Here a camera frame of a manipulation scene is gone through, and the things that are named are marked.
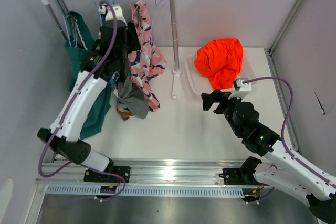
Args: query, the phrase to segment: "red cloth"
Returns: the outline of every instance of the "red cloth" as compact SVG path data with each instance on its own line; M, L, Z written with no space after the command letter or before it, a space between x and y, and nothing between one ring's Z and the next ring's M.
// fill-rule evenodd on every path
M214 89L229 89L242 69L243 55L238 39L216 39L198 50L194 63Z

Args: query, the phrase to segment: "clear plastic container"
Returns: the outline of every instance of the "clear plastic container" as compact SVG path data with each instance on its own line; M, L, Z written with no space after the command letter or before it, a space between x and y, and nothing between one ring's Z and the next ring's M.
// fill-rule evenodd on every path
M185 70L188 76L188 81L191 86L193 92L197 95L201 95L202 93L211 93L214 91L211 83L207 77L204 77L200 74L200 72L196 69L194 61L197 57L197 54L190 55L185 57ZM243 65L241 67L240 74L238 77L247 78L247 79L254 79L256 78L255 71L251 65L251 59L249 59L248 54L244 51L243 57ZM255 81L252 83L252 91L256 89L258 82ZM233 87L230 89L223 89L222 91L230 92L233 90Z

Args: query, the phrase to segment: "teal cloth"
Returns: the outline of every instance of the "teal cloth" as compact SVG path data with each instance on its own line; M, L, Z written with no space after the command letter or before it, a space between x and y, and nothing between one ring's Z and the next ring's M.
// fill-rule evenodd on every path
M71 35L70 35L70 43L69 40L65 42L65 48L67 49L70 61L71 61L71 81L69 86L69 91L71 92L75 86L77 75L80 71L80 65L82 63L83 58L87 54L88 50L91 50L93 43L95 42L92 38L91 32L87 25L85 24L82 16L79 13L70 11L68 13L68 21L70 24ZM74 27L72 22L76 21L78 25L78 30L81 36L77 33L77 41L81 45L85 45L88 50L84 48L76 47L74 42ZM105 115L110 109L110 98L111 98L112 89L110 85L106 85L105 89L98 95L96 101L94 102L88 117L83 124L82 130L80 132L80 138L85 139L91 137L99 132L101 132L101 127L104 122Z

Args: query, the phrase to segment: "white table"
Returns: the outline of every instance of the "white table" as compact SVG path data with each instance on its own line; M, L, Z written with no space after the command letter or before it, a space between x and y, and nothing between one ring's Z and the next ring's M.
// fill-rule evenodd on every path
M164 75L151 80L150 85L161 109L144 120L134 116L123 122L115 110L117 99L112 95L111 109L105 117L102 132L84 141L112 159L242 161L253 156L233 134L224 116L214 114L212 109L204 112L201 97L192 92L184 69L184 56L195 54L198 48L183 48L183 73L177 100L171 99L173 49L162 47L160 50L168 62L167 68ZM271 75L263 48L245 48L245 52L257 77ZM280 135L284 117L272 80L260 81L257 90L244 100L253 103L260 113L261 123ZM291 146L287 129L285 139Z

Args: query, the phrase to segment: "white tray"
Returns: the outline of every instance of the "white tray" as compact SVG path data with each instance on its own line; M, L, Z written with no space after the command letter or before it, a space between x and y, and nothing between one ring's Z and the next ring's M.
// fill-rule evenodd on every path
M209 79L207 77L204 77L200 74L200 72L196 69L194 61L197 57L197 54L190 55L185 57L185 70L188 76L188 81L191 86L191 89L193 92L197 95L201 95L202 93L212 93L214 91ZM250 64L251 59L249 59L249 56L244 51L244 57L243 57L243 65L241 67L241 72L238 75L238 77L241 78L247 78L247 79L254 79L256 78L255 71ZM256 89L258 82L255 81L252 83L253 90ZM224 89L222 91L230 92L233 90L233 87L231 89Z

